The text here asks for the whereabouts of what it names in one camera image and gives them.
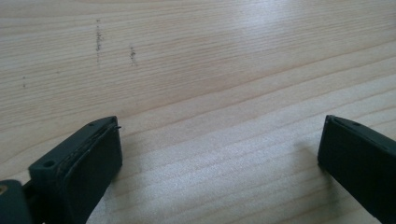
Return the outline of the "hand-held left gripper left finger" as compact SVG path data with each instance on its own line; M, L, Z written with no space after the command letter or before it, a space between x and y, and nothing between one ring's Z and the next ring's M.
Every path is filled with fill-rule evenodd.
M115 116L90 122L29 166L46 224L85 224L122 166Z

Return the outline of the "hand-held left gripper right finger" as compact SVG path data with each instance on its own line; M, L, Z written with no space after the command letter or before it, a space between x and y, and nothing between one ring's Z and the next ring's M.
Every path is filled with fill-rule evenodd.
M318 163L382 224L396 224L396 141L328 115Z

